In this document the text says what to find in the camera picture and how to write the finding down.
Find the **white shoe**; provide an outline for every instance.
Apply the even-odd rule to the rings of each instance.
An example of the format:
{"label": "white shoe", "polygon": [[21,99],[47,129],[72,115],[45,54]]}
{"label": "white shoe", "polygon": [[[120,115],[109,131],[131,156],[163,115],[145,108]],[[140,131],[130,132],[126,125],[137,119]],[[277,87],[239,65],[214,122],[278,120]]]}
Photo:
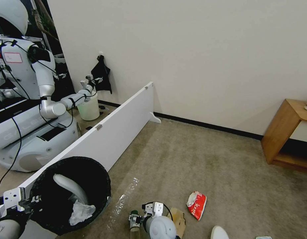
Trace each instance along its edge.
{"label": "white shoe", "polygon": [[230,238],[222,227],[215,226],[212,229],[211,239],[230,239]]}

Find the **black trash bin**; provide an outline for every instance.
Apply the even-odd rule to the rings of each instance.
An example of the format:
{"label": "black trash bin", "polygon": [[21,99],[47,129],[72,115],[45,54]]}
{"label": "black trash bin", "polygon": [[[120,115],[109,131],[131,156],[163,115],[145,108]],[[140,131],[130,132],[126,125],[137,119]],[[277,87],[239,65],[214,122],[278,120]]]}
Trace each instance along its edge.
{"label": "black trash bin", "polygon": [[[92,217],[74,226],[69,224],[73,212],[73,202],[69,200],[72,193],[54,182],[54,174],[62,174],[82,187],[89,205],[96,207]],[[81,229],[94,221],[107,206],[110,190],[109,175],[99,162],[87,157],[62,159],[45,169],[35,180],[30,197],[40,195],[42,202],[31,220],[58,235]]]}

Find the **plastic film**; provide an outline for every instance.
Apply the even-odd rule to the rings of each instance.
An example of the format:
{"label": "plastic film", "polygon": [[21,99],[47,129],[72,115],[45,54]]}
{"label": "plastic film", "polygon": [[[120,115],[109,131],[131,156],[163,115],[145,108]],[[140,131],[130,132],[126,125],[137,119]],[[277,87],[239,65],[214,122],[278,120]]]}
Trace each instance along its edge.
{"label": "plastic film", "polygon": [[107,223],[107,229],[111,229],[114,225],[117,217],[120,215],[121,210],[123,209],[124,205],[128,202],[130,195],[135,190],[137,185],[139,184],[139,179],[134,178],[133,182],[129,184],[126,188],[125,192],[119,198],[118,202],[115,204],[114,210],[112,211],[111,215],[109,216],[109,220]]}

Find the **red packaging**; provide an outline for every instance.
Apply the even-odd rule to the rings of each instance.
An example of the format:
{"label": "red packaging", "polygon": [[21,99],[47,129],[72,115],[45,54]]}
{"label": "red packaging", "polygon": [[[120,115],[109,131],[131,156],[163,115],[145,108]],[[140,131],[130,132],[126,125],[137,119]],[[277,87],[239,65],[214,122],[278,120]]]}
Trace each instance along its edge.
{"label": "red packaging", "polygon": [[187,207],[190,213],[200,221],[204,208],[207,203],[207,197],[198,191],[194,191],[190,194]]}

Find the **wooden table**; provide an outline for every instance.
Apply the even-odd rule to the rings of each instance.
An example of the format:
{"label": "wooden table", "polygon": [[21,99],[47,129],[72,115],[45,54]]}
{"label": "wooden table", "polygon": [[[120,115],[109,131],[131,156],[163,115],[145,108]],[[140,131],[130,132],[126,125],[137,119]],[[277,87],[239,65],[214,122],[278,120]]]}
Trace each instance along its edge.
{"label": "wooden table", "polygon": [[307,157],[287,154],[282,147],[301,121],[307,122],[304,101],[285,99],[261,141],[266,161],[298,171],[307,172]]}

